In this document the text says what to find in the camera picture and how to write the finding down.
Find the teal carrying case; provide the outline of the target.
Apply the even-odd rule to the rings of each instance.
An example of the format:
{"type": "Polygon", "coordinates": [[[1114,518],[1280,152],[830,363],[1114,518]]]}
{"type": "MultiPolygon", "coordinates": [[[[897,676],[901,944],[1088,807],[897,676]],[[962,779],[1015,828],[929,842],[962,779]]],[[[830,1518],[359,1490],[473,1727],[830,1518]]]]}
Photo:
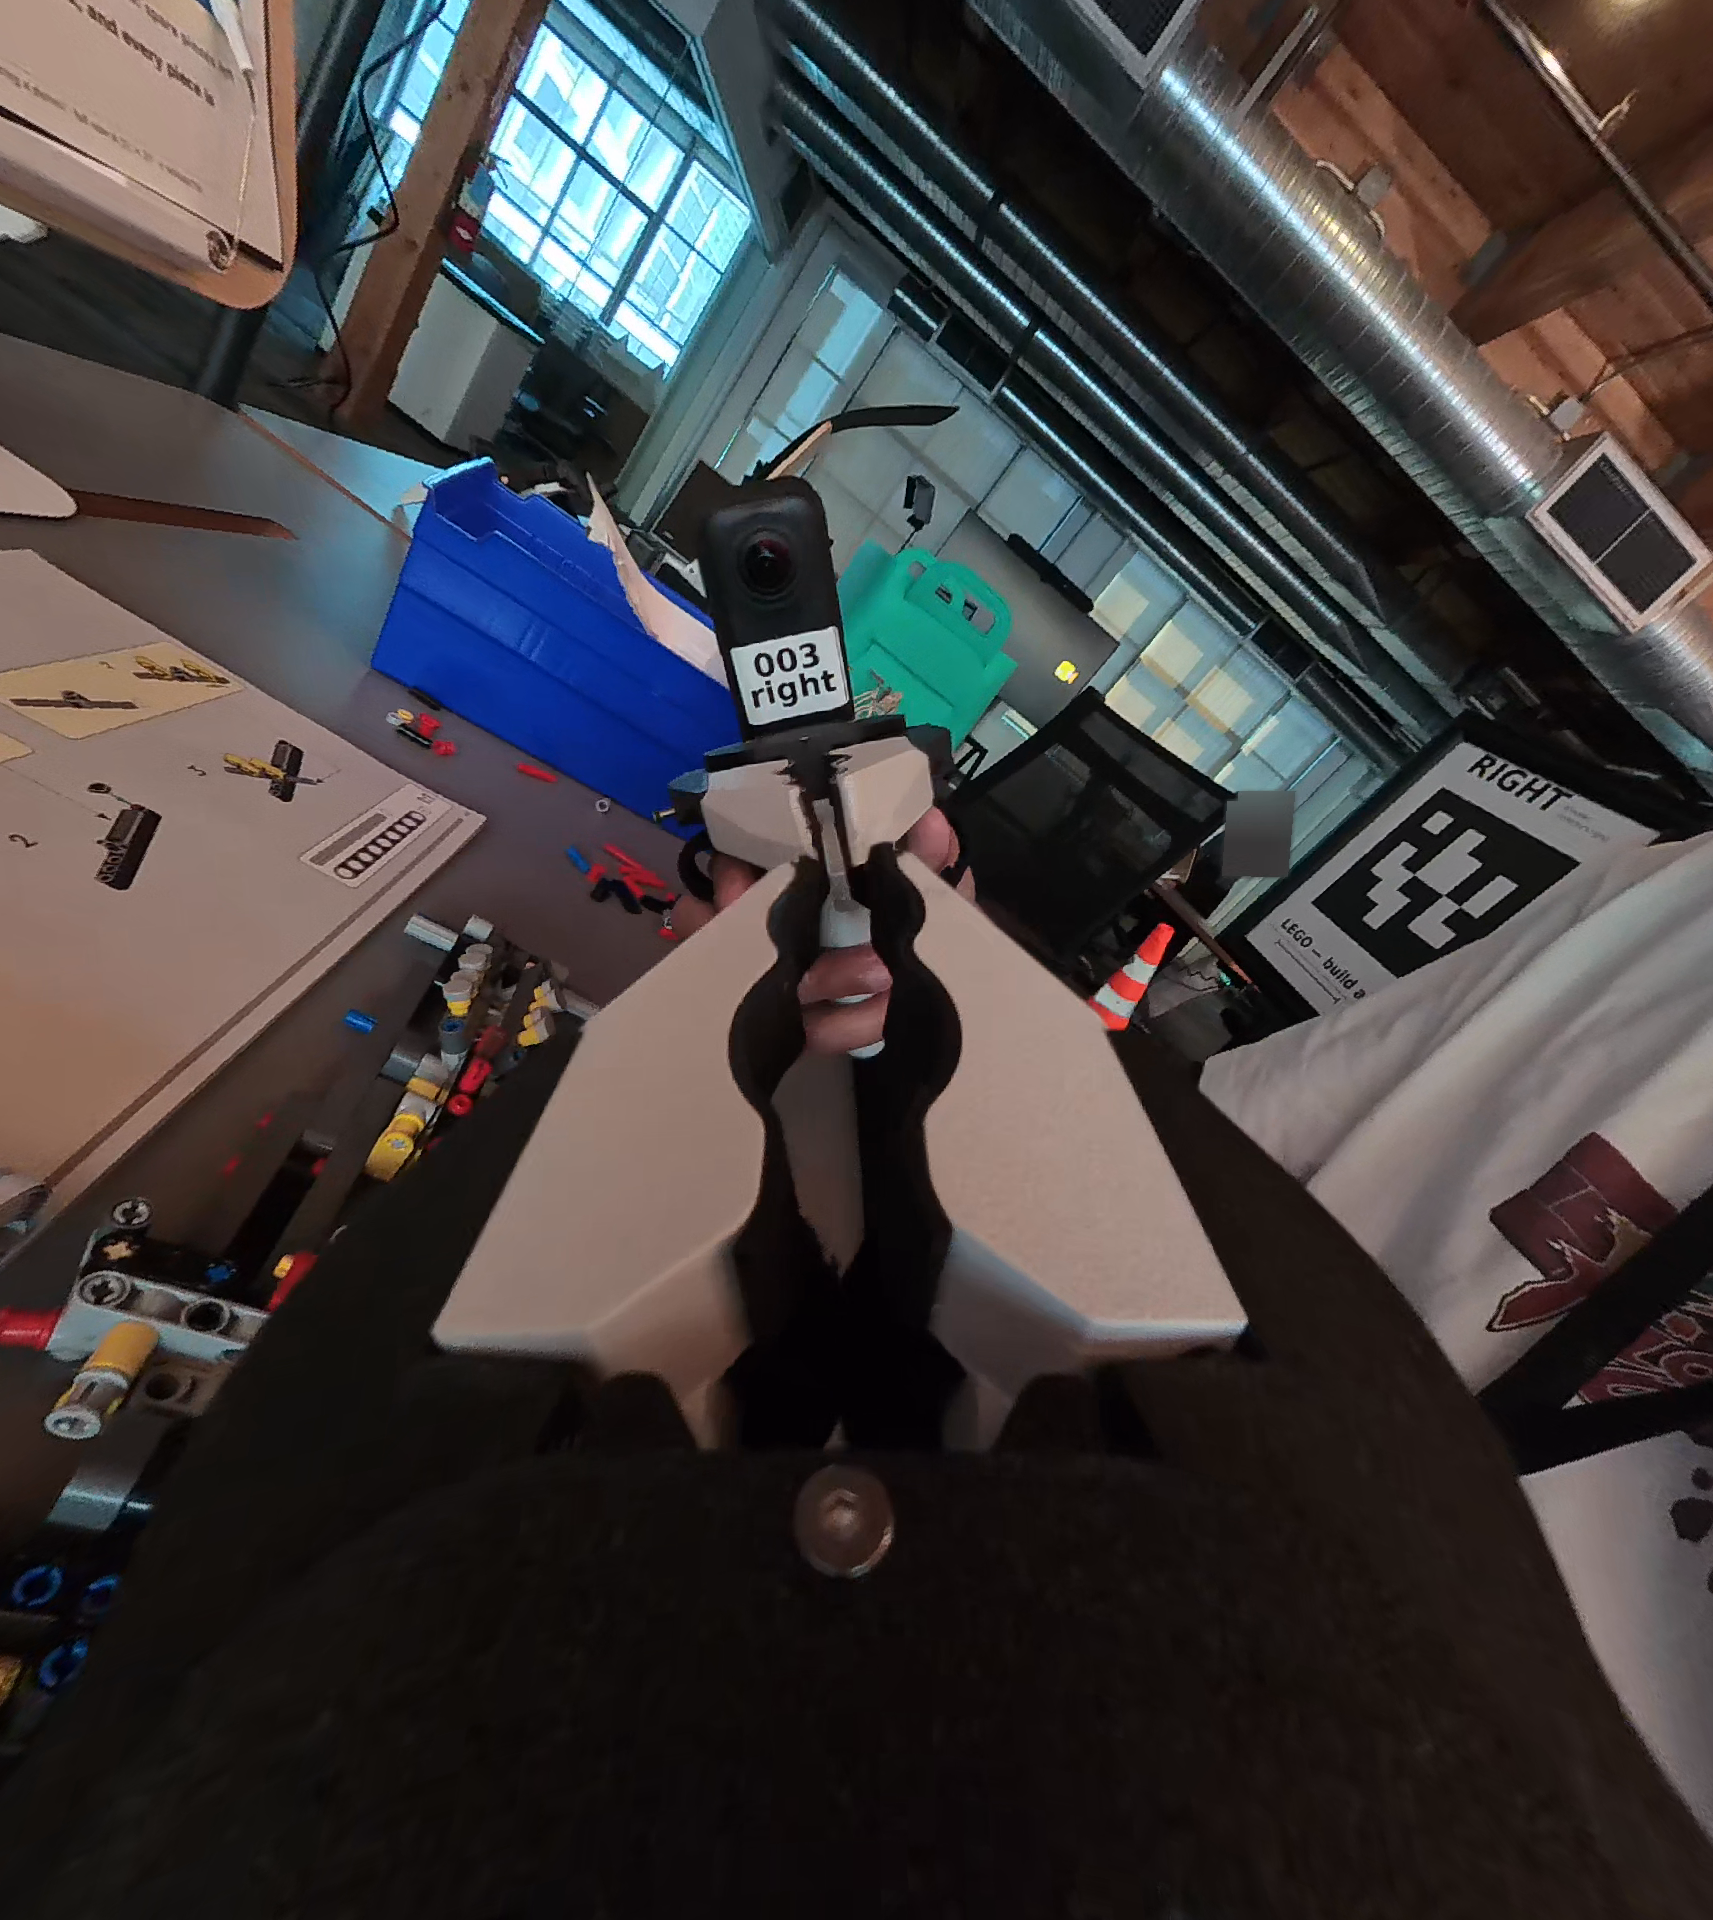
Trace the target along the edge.
{"type": "Polygon", "coordinates": [[[904,724],[962,749],[1015,674],[1012,610],[966,562],[869,539],[841,575],[841,610],[863,717],[891,696],[904,724]]]}

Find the scattered red and blue pins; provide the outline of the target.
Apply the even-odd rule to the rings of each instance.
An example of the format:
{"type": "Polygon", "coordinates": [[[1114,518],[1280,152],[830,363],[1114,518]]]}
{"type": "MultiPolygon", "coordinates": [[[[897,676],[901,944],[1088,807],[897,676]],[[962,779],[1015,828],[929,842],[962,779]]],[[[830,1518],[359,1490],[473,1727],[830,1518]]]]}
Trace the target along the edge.
{"type": "Polygon", "coordinates": [[[677,838],[411,690],[386,729],[411,774],[485,813],[461,871],[511,938],[581,969],[646,969],[677,945],[677,838]]]}

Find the blue plastic bin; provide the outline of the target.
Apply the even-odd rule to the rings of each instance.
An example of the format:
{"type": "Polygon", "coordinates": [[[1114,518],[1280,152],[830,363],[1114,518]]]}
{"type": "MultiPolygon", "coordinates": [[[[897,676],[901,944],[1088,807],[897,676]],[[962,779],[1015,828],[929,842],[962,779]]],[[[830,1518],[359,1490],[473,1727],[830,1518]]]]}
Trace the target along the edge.
{"type": "Polygon", "coordinates": [[[649,633],[606,546],[491,462],[431,480],[372,671],[641,816],[744,736],[730,686],[649,633]]]}

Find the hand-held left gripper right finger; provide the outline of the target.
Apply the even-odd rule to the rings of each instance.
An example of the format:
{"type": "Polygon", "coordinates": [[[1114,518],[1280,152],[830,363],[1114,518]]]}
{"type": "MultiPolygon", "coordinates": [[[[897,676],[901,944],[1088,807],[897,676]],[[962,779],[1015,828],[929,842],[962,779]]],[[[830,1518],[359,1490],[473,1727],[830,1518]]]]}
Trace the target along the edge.
{"type": "Polygon", "coordinates": [[[869,856],[891,969],[856,1066],[856,1438],[988,1442],[1045,1378],[1250,1329],[1119,1042],[917,856],[869,856]]]}

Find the silver ventilation duct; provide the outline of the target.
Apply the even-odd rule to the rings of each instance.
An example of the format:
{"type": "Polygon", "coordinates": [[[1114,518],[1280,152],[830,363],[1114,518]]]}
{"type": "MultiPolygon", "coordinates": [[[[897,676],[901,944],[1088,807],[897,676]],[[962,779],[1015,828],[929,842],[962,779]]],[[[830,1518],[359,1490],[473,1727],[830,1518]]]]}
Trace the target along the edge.
{"type": "Polygon", "coordinates": [[[1590,676],[1713,793],[1713,619],[1628,626],[1528,519],[1564,444],[1200,28],[1137,50],[1105,3],[973,3],[1183,238],[1296,350],[1590,676]]]}

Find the open instruction booklet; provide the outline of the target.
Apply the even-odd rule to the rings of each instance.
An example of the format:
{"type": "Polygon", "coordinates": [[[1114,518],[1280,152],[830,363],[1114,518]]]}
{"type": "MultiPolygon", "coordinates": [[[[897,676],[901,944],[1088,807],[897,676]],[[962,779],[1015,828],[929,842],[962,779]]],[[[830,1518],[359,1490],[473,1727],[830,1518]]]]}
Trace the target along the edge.
{"type": "Polygon", "coordinates": [[[482,828],[0,550],[0,1232],[119,1162],[482,828]]]}

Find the black framed marker sign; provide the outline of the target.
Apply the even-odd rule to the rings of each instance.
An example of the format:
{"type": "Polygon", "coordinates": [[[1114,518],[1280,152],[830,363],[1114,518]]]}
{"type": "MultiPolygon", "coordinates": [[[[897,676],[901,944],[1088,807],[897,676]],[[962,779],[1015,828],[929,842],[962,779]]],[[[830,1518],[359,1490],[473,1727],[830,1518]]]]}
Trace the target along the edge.
{"type": "Polygon", "coordinates": [[[1589,859],[1684,828],[1667,793],[1465,715],[1225,944],[1289,1022],[1315,1019],[1499,932],[1589,859]]]}

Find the black office chair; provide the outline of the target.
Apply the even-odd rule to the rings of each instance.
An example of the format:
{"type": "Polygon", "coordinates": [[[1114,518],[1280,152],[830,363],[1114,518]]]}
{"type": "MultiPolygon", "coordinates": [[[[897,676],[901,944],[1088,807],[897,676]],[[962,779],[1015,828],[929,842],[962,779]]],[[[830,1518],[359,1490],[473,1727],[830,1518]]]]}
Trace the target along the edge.
{"type": "Polygon", "coordinates": [[[1226,788],[1086,690],[961,784],[947,813],[977,903],[1038,960],[1069,970],[1225,825],[1226,804],[1226,788]]]}

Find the white ceiling vent box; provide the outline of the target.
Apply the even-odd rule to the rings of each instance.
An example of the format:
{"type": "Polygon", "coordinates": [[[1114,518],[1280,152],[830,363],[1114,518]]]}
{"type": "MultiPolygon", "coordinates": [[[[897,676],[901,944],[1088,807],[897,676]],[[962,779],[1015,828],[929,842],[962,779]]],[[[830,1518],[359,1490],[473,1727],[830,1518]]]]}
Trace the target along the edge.
{"type": "Polygon", "coordinates": [[[1628,631],[1685,610],[1711,571],[1711,546],[1610,433],[1572,441],[1528,508],[1531,529],[1628,631]]]}

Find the partly built lego car chassis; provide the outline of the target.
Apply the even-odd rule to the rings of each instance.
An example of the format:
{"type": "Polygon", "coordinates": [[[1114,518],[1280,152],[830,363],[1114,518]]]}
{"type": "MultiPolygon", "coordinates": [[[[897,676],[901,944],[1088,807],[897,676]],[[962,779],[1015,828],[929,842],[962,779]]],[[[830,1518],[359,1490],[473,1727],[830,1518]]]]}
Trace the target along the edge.
{"type": "Polygon", "coordinates": [[[189,1428],[353,1208],[593,1016],[473,920],[379,932],[76,1198],[0,1230],[0,1744],[67,1688],[189,1428]]]}

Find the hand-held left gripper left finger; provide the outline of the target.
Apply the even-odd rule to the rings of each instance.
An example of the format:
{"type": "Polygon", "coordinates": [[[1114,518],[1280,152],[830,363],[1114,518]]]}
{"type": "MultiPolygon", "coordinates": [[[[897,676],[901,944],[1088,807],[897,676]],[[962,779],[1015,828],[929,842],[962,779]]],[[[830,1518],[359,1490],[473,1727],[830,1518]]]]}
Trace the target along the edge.
{"type": "Polygon", "coordinates": [[[727,1248],[766,1161],[727,1038],[773,969],[769,914],[794,877],[783,864],[760,878],[588,1024],[434,1325],[438,1347],[646,1372],[698,1443],[727,1436],[720,1379],[749,1344],[727,1248]]]}

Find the large grid window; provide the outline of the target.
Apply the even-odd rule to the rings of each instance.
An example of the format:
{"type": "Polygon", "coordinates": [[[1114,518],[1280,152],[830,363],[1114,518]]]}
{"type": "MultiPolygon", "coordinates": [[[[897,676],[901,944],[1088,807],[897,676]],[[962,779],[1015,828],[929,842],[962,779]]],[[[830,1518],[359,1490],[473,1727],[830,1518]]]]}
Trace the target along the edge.
{"type": "Polygon", "coordinates": [[[550,3],[491,159],[491,242],[669,382],[753,234],[692,41],[646,3],[550,3]]]}

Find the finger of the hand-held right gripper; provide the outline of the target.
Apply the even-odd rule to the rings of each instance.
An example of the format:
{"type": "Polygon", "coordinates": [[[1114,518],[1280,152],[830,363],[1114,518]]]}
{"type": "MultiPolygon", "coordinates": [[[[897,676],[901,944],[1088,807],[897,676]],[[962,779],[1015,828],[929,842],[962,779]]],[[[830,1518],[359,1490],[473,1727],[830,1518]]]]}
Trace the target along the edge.
{"type": "Polygon", "coordinates": [[[835,749],[835,884],[851,884],[869,853],[899,846],[936,804],[936,774],[913,739],[835,749]]]}
{"type": "Polygon", "coordinates": [[[744,899],[773,867],[820,862],[820,766],[812,757],[763,757],[706,767],[701,821],[712,842],[716,899],[744,899]]]}

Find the wooden clipboard with instruction sheet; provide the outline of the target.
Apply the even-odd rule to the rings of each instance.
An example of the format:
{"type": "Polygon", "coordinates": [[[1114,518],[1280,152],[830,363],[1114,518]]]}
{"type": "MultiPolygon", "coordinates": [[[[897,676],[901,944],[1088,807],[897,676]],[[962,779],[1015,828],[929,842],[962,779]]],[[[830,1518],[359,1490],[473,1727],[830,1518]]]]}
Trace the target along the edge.
{"type": "Polygon", "coordinates": [[[290,281],[293,3],[0,3],[0,205],[228,309],[290,281]]]}

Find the orange traffic cone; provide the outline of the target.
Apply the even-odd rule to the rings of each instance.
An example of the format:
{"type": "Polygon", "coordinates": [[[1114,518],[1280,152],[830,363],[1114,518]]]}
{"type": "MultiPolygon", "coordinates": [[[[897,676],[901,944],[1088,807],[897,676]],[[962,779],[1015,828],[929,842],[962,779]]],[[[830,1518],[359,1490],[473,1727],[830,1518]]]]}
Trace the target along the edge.
{"type": "Polygon", "coordinates": [[[1134,1022],[1144,996],[1168,956],[1173,932],[1168,920],[1155,923],[1132,956],[1088,998],[1109,1031],[1126,1031],[1134,1022]]]}

